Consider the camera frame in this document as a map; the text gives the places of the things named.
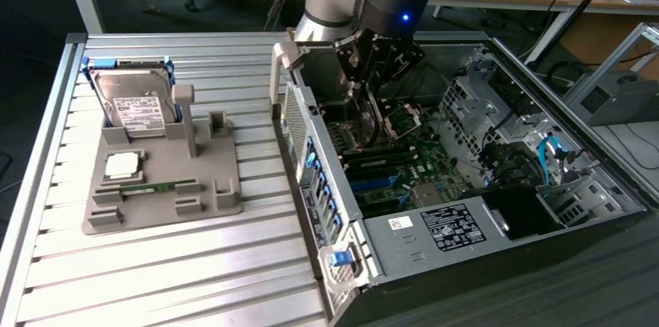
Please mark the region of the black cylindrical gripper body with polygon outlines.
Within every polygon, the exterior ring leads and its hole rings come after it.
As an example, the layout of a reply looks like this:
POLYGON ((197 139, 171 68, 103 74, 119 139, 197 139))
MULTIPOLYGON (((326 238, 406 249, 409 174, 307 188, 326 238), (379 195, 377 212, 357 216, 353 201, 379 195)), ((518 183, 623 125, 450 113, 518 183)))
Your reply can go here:
POLYGON ((395 39, 411 39, 429 0, 363 0, 359 30, 395 39))

